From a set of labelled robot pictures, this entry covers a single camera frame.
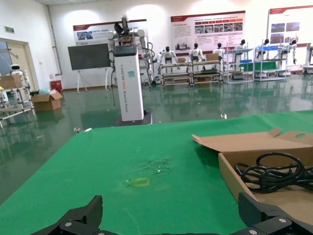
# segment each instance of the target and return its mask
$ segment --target green floor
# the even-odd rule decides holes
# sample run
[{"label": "green floor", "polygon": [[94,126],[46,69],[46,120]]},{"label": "green floor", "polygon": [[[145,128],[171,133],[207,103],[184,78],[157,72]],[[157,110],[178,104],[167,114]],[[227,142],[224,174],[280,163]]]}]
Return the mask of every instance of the green floor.
[{"label": "green floor", "polygon": [[[288,82],[216,84],[194,90],[187,85],[165,90],[158,86],[143,91],[144,107],[152,110],[154,123],[311,110],[313,87],[308,82],[293,76]],[[62,109],[40,113],[37,121],[32,115],[16,116],[0,136],[0,203],[74,135],[74,127],[109,127],[118,114],[118,101],[114,107],[111,91],[94,90],[65,92]]]}]

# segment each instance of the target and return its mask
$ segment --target vertical text on robot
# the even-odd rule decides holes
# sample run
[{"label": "vertical text on robot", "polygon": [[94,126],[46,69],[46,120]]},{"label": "vertical text on robot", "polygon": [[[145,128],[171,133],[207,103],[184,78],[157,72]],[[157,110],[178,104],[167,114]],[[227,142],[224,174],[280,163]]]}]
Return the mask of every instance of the vertical text on robot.
[{"label": "vertical text on robot", "polygon": [[[124,65],[121,65],[121,74],[122,74],[122,86],[123,89],[126,89],[126,83],[125,83],[125,75],[124,75]],[[127,108],[127,98],[126,98],[126,91],[123,92],[124,94],[124,102],[125,102],[125,112],[128,113],[128,108]]]}]

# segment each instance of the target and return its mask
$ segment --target wall poster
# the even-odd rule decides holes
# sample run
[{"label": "wall poster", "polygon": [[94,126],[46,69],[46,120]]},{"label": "wall poster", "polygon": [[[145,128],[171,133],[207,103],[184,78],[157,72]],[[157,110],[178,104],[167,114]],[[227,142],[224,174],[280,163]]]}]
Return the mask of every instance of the wall poster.
[{"label": "wall poster", "polygon": [[[108,43],[107,32],[114,31],[115,22],[74,25],[74,39],[77,46]],[[128,22],[129,28],[141,28],[145,31],[148,41],[147,20],[133,20]]]},{"label": "wall poster", "polygon": [[216,49],[217,43],[234,47],[244,38],[245,14],[245,11],[236,11],[172,16],[172,50],[177,55],[186,55],[195,42],[204,53]]},{"label": "wall poster", "polygon": [[313,5],[270,9],[268,38],[271,44],[288,43],[295,38],[298,47],[313,41],[311,18]]}]

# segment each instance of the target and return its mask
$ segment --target green table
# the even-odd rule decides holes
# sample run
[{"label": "green table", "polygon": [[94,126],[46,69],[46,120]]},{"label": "green table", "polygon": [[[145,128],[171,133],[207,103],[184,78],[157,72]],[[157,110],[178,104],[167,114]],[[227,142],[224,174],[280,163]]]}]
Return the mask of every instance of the green table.
[{"label": "green table", "polygon": [[77,134],[3,203],[0,234],[33,233],[94,195],[104,199],[100,228],[120,235],[235,232],[245,225],[220,175],[217,152],[191,134],[275,127],[313,132],[313,111]]}]

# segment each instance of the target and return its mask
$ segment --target black cable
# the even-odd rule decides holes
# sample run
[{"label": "black cable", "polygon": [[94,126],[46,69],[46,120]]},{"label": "black cable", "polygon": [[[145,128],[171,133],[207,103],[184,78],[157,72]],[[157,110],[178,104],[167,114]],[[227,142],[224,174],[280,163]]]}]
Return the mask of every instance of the black cable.
[{"label": "black cable", "polygon": [[[278,167],[262,165],[260,163],[261,159],[269,156],[286,157],[292,159],[294,163]],[[252,192],[271,193],[291,185],[313,190],[313,166],[305,168],[300,159],[288,153],[272,152],[262,154],[257,158],[256,165],[249,166],[237,163],[235,164],[235,171],[246,184],[251,183],[259,186],[258,188],[251,188],[247,185]]]},{"label": "black cable", "polygon": [[[111,61],[111,59],[110,59],[110,53],[113,53],[113,61]],[[111,73],[111,90],[112,90],[112,96],[113,96],[113,105],[115,107],[115,98],[114,98],[114,92],[113,92],[113,73],[115,72],[114,51],[110,50],[107,57],[108,57],[108,60],[110,61],[110,67],[113,69],[112,73]]]},{"label": "black cable", "polygon": [[112,70],[112,73],[111,73],[111,90],[112,90],[112,96],[113,96],[113,105],[115,107],[115,98],[114,98],[114,92],[113,92],[113,87],[112,87],[112,80],[113,80],[113,73],[115,72],[115,69]]}]

